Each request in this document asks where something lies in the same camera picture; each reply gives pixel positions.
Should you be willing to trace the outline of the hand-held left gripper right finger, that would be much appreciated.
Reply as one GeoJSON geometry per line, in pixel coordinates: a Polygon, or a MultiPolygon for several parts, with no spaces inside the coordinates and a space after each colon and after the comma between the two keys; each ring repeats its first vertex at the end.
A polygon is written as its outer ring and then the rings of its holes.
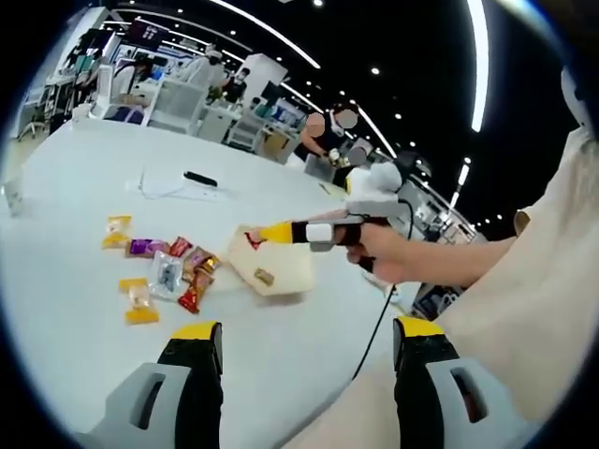
{"type": "Polygon", "coordinates": [[[401,448],[522,448],[533,424],[477,360],[458,355],[444,330],[394,320],[394,398],[401,448]]]}

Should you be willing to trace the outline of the person's right hand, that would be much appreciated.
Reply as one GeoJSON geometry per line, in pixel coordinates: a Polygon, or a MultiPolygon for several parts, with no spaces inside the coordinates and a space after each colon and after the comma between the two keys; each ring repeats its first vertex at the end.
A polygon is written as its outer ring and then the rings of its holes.
{"type": "Polygon", "coordinates": [[[405,239],[392,228],[376,224],[363,224],[360,230],[359,243],[347,248],[351,263],[372,258],[372,273],[384,282],[425,281],[423,263],[427,245],[424,242],[405,239]]]}

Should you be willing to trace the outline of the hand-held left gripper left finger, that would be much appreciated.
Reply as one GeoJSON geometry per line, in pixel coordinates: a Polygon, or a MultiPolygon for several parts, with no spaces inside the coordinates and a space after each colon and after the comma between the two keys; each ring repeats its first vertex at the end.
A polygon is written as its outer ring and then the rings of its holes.
{"type": "Polygon", "coordinates": [[[222,325],[177,330],[108,396],[90,448],[218,448],[224,400],[222,325]]]}

